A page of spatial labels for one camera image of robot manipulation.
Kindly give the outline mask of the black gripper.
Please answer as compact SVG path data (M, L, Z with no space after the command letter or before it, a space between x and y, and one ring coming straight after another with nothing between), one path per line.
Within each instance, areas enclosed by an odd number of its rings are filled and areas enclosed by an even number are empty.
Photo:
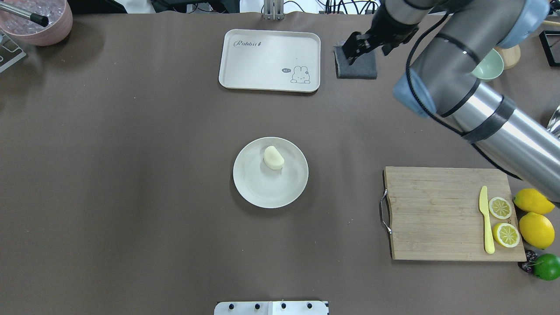
M419 20L415 16L400 17L392 13L388 4L382 4L374 13L371 27L365 33L355 31L344 42L342 50L349 66L362 55L377 47L385 56L400 44L406 44L418 31Z

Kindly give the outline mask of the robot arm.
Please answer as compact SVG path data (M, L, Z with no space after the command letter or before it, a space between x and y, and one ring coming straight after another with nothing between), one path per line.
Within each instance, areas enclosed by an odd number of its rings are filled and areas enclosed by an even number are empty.
M406 73L393 95L419 116L430 116L470 142L512 177L559 204L559 140L510 98L472 72L495 47L511 48L548 16L546 0L382 0L370 29L353 32L335 52L338 65L381 47L384 55L406 44L435 8L443 25Z

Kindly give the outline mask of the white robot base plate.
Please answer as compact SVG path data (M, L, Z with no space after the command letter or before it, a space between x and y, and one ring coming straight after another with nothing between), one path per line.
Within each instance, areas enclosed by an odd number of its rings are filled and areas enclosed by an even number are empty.
M327 301L223 301L214 315L329 315Z

